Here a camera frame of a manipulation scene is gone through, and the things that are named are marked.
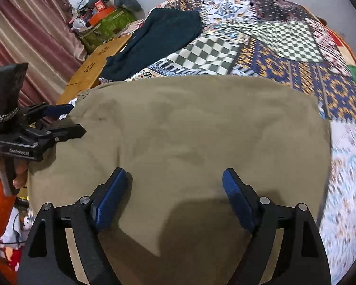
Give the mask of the person's left hand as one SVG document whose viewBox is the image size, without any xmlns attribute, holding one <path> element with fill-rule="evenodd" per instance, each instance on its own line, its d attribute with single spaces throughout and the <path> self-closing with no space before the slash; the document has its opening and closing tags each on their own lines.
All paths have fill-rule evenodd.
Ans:
<svg viewBox="0 0 356 285">
<path fill-rule="evenodd" d="M 29 162 L 24 159 L 16 159 L 16 178 L 13 180 L 13 186 L 16 189 L 21 189 L 27 183 L 27 171 L 29 168 Z"/>
</svg>

